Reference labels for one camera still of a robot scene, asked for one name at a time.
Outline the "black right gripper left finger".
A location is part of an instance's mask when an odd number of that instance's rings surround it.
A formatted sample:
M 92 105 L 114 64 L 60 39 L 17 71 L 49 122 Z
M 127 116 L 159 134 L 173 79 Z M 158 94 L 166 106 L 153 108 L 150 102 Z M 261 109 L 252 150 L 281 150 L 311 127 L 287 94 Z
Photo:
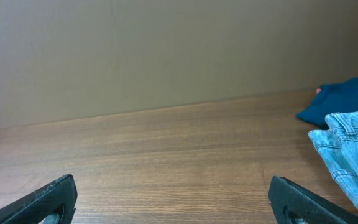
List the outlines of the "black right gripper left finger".
M 74 178 L 63 175 L 0 209 L 0 224 L 70 224 L 78 197 Z

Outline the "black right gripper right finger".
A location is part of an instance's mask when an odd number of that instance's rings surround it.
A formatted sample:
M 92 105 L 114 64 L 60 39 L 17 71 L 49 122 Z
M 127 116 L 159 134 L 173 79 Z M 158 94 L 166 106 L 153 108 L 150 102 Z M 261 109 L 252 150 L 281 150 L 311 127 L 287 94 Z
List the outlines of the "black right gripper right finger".
M 358 224 L 358 216 L 285 177 L 272 177 L 268 199 L 278 224 Z

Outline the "light blue denim shorts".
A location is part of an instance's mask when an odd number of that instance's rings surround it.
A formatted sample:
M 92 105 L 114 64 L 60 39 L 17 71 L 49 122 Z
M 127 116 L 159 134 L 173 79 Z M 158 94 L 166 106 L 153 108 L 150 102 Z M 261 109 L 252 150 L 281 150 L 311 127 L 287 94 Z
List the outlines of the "light blue denim shorts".
M 308 133 L 333 180 L 358 209 L 358 111 L 325 116 L 327 130 Z

